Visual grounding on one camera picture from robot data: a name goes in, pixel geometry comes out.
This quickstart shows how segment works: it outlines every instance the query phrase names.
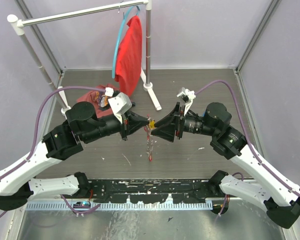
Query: folded red clothing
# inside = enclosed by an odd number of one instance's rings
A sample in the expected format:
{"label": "folded red clothing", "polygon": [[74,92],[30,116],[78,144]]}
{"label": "folded red clothing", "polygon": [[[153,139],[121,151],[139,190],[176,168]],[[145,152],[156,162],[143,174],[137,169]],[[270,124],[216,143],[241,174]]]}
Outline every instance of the folded red clothing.
{"label": "folded red clothing", "polygon": [[[113,88],[113,90],[118,91],[119,88],[108,83],[107,85],[98,85],[98,89]],[[76,102],[89,102],[92,103],[96,112],[96,116],[101,118],[106,115],[113,114],[110,104],[108,102],[108,96],[104,92],[100,91],[89,91],[85,95],[79,97]]]}
{"label": "folded red clothing", "polygon": [[120,91],[130,97],[141,73],[142,27],[138,16],[133,16],[127,25],[129,29],[119,45],[116,57],[115,81],[119,82]]}

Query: gray concrete floor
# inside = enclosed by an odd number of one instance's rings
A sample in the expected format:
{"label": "gray concrete floor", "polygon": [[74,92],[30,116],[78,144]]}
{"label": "gray concrete floor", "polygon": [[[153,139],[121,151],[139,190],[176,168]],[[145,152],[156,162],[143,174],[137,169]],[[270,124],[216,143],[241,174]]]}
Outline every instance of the gray concrete floor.
{"label": "gray concrete floor", "polygon": [[[197,91],[213,80],[226,80],[236,93],[245,125],[248,127],[247,115],[232,69],[166,69],[152,70],[151,82],[162,106],[156,111],[148,93],[143,90],[142,81],[138,84],[131,100],[136,102],[133,112],[149,115],[155,120],[166,116],[179,99],[176,93],[181,87]],[[90,86],[112,83],[119,86],[111,78],[110,70],[77,70],[66,71],[62,86]],[[73,106],[76,99],[85,94],[84,90],[66,92],[68,103]],[[222,83],[211,86],[194,101],[191,110],[201,115],[211,102],[223,103],[232,114],[231,125],[242,131],[234,101],[228,88]],[[57,104],[49,128],[52,129],[64,121]],[[185,133],[181,140],[174,143],[154,137],[153,160],[149,162],[147,135],[140,129],[128,136],[128,141],[121,140],[118,134],[104,137],[98,141],[84,144],[84,151],[64,162],[55,165],[38,175],[39,178],[57,178],[75,172],[84,172],[88,178],[210,178],[217,170],[233,174],[242,172],[241,168],[214,152],[210,146],[211,137]]]}

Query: scratched metal surface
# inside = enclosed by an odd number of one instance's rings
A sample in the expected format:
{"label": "scratched metal surface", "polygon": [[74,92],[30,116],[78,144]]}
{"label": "scratched metal surface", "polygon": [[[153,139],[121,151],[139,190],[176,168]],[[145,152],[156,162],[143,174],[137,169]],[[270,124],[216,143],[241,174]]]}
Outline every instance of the scratched metal surface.
{"label": "scratched metal surface", "polygon": [[265,212],[232,199],[216,219],[209,210],[26,211],[18,240],[284,240]]}
{"label": "scratched metal surface", "polygon": [[[152,70],[151,81],[154,91],[161,103],[162,110],[155,111],[148,94],[143,90],[142,82],[138,84],[131,99],[136,102],[132,111],[139,115],[148,114],[155,120],[166,116],[175,106],[178,98],[176,93],[181,87],[199,90],[204,85],[217,79],[230,83],[238,98],[245,125],[247,118],[240,96],[235,75],[231,69],[166,69]],[[119,86],[111,78],[109,70],[79,70],[66,71],[62,81],[63,86],[90,86],[112,83]],[[85,93],[84,90],[69,90],[66,92],[71,106],[76,99]],[[231,125],[241,130],[237,112],[231,94],[221,83],[213,85],[197,96],[191,109],[202,114],[211,102],[221,102],[232,114]],[[60,107],[54,110],[50,129],[61,124],[64,117]],[[84,144],[84,151],[64,162],[57,164],[38,175],[39,178],[57,178],[84,172],[88,178],[210,178],[217,170],[230,174],[241,171],[249,175],[231,161],[219,156],[210,147],[211,138],[203,135],[185,133],[181,140],[174,143],[154,138],[153,161],[148,161],[147,136],[143,129],[128,136],[128,141],[121,140],[118,134],[104,137],[90,144]]]}

